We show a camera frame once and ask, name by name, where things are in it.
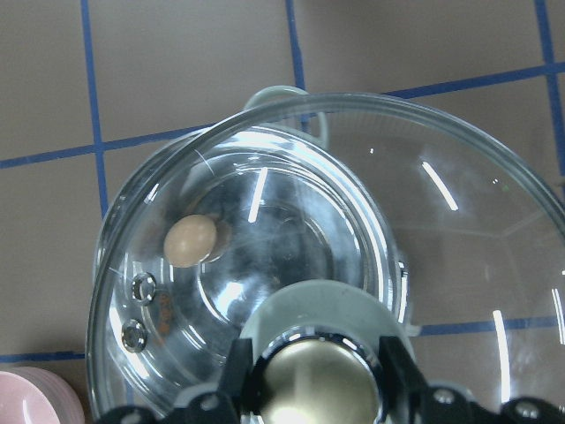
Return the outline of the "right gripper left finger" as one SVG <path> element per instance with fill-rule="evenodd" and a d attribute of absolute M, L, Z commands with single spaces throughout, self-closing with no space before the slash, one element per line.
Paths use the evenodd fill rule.
<path fill-rule="evenodd" d="M 251 414 L 252 340 L 231 343 L 218 383 L 192 386 L 179 394 L 173 409 L 158 417 L 146 407 L 119 406 L 102 415 L 99 423 L 244 423 Z"/>

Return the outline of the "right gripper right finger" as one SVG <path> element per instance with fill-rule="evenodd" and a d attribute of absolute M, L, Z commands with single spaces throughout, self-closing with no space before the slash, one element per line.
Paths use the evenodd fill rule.
<path fill-rule="evenodd" d="M 381 394 L 394 423 L 555 423 L 556 407 L 535 397 L 517 397 L 490 412 L 462 391 L 431 384 L 399 337 L 379 340 Z"/>

